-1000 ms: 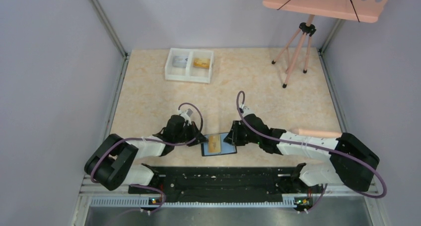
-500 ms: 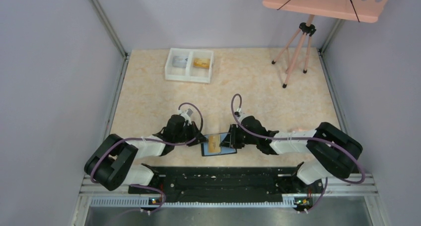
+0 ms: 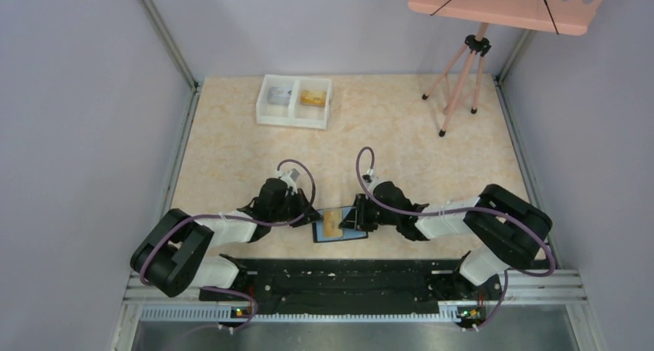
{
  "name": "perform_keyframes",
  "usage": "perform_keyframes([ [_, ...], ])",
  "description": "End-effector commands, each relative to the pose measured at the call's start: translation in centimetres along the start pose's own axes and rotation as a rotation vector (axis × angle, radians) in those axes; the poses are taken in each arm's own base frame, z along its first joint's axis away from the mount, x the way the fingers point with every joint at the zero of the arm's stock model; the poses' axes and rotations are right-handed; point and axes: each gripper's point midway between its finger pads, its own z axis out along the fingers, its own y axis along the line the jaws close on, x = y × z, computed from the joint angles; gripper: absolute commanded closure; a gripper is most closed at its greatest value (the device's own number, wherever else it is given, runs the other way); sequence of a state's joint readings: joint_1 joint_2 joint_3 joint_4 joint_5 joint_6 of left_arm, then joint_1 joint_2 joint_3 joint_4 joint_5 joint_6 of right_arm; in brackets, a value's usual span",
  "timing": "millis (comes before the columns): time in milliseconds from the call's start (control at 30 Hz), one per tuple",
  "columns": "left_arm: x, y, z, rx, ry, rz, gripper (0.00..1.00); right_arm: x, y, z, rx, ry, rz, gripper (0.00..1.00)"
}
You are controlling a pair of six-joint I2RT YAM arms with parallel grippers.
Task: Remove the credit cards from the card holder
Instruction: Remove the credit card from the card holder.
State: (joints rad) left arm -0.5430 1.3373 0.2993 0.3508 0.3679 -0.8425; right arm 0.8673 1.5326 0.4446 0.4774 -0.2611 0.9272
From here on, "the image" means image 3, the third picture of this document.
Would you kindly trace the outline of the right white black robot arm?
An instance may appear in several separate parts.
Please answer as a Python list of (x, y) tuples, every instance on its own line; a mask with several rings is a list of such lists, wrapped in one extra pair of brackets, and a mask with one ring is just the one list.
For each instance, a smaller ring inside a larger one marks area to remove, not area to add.
[(551, 231), (551, 218), (497, 184), (479, 195), (451, 204), (417, 204), (391, 181), (374, 181), (357, 194), (339, 228), (375, 231), (393, 226), (410, 241), (451, 235), (475, 235), (482, 245), (466, 254), (458, 274), (480, 286), (509, 268), (526, 270)]

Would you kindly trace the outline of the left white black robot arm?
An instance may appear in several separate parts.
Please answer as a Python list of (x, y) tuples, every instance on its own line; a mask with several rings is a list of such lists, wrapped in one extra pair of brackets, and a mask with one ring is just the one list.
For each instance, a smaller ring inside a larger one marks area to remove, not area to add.
[(130, 267), (144, 285), (171, 298), (190, 286), (228, 289), (242, 269), (233, 258), (207, 259), (209, 249), (256, 242), (276, 225), (298, 227), (321, 220), (291, 177), (268, 178), (258, 196), (227, 214), (193, 217), (170, 209), (133, 253)]

